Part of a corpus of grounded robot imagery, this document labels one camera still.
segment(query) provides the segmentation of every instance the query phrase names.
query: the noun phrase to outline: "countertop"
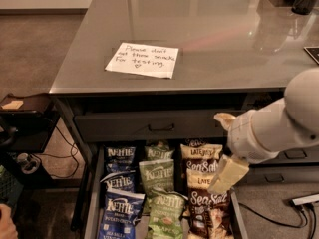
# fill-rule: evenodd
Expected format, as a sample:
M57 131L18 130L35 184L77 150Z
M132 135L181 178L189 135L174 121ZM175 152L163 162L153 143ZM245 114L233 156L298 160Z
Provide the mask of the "countertop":
M317 67L318 10L268 0L93 0L50 93L278 90ZM105 71L123 42L179 48L172 79Z

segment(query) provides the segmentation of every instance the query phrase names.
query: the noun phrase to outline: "person's hand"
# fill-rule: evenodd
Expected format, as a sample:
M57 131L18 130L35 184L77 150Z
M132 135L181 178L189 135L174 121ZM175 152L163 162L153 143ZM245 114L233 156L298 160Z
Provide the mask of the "person's hand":
M18 232L11 219L11 209L0 204L0 239L17 239Z

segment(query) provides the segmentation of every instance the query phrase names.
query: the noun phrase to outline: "drawer handle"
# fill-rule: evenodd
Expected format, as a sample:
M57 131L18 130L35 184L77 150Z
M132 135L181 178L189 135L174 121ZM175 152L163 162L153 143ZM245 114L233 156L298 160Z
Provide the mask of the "drawer handle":
M164 128L152 128L152 126L148 125L149 131L173 131L175 129L175 125L172 123Z
M302 152L302 154L299 156L290 156L289 152L284 152L284 153L285 153L285 156L287 159L306 159L308 157L307 153L303 150L301 152Z
M284 177L281 174L277 174L277 177L268 178L267 175L265 175L265 179L268 183L278 183L278 182L285 182Z

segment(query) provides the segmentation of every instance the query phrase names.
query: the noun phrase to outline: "concrete floor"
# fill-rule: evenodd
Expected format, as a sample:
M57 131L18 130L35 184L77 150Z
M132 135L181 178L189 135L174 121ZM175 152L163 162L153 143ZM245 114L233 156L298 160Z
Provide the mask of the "concrete floor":
M8 93L48 92L82 19L83 15L0 16L0 98ZM72 141L61 121L58 127ZM56 130L45 154L70 155L70 147ZM76 167L72 158L39 156L50 174L68 176ZM81 178L84 163L79 154L77 159L80 167L74 178ZM236 191L238 200L256 211L298 225L301 218L286 200L318 193L319 183L240 186ZM81 232L70 230L76 196L77 188L25 190L15 217L20 238L80 238ZM313 226L308 211L310 224L302 229L271 224L243 208L241 212L250 239L307 239Z

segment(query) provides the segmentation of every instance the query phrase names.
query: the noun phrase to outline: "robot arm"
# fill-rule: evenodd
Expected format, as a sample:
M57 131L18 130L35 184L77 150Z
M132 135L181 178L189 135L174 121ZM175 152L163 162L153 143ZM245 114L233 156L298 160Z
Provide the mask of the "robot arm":
M248 172L249 163L275 158L280 151L319 145L319 70L297 75L284 98L263 109L233 118L228 115L227 120L224 116L215 118L228 131L232 158L221 160L208 189L214 193L239 181Z

